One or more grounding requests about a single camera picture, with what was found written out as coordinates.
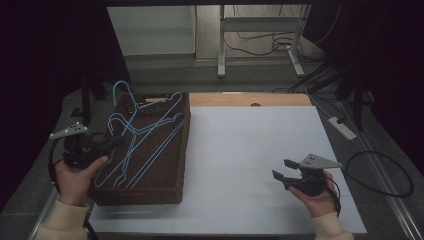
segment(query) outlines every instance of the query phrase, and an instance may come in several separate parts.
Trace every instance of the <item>person's right hand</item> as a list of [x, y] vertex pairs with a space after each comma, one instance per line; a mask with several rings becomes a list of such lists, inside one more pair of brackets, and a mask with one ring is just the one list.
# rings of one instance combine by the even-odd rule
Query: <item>person's right hand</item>
[[[333, 179], [333, 176], [325, 170], [324, 175]], [[335, 193], [334, 183], [330, 179], [327, 179], [327, 186]], [[310, 197], [294, 187], [290, 187], [289, 191], [305, 204], [312, 218], [321, 217], [336, 211], [334, 200], [327, 191], [323, 191], [315, 197]]]

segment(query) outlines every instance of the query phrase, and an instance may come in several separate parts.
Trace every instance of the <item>white tabletop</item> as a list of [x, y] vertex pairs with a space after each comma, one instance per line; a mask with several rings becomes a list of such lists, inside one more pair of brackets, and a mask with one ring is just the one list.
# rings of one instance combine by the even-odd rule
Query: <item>white tabletop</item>
[[[94, 206], [97, 232], [177, 235], [313, 233], [306, 207], [271, 170], [300, 178], [284, 159], [309, 153], [337, 161], [312, 106], [191, 107], [183, 201], [174, 205]], [[340, 222], [365, 233], [340, 169]]]

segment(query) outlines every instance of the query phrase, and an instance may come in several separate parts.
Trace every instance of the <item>metal frame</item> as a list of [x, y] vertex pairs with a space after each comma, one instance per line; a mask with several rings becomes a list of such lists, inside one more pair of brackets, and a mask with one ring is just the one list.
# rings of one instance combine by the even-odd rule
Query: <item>metal frame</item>
[[218, 77], [225, 76], [226, 32], [294, 32], [289, 56], [298, 77], [305, 76], [299, 63], [297, 47], [305, 27], [310, 5], [305, 5], [300, 17], [225, 17], [225, 5], [220, 5]]

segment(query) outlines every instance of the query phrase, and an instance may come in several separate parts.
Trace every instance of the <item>beige sleeve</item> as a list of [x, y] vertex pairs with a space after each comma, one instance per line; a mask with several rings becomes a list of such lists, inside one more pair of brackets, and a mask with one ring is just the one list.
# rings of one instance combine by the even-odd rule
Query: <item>beige sleeve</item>
[[84, 220], [89, 206], [74, 207], [56, 201], [50, 219], [40, 225], [36, 240], [86, 240]]
[[353, 240], [352, 233], [343, 230], [336, 212], [312, 218], [312, 221], [315, 226], [316, 240]]

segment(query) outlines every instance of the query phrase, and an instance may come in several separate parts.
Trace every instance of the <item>hand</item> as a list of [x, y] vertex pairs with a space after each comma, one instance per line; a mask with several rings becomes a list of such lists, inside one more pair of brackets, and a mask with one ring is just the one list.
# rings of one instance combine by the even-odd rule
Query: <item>hand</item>
[[82, 170], [71, 168], [64, 161], [58, 162], [55, 170], [60, 189], [59, 202], [82, 207], [87, 197], [91, 179], [107, 160], [108, 157], [103, 156], [94, 161], [88, 168]]
[[[336, 192], [334, 183], [330, 180], [333, 179], [333, 175], [325, 170], [324, 175], [327, 177], [327, 186]], [[321, 217], [336, 211], [334, 200], [327, 191], [323, 191], [315, 197], [310, 197], [294, 187], [290, 187], [289, 191], [306, 205], [312, 218]]]

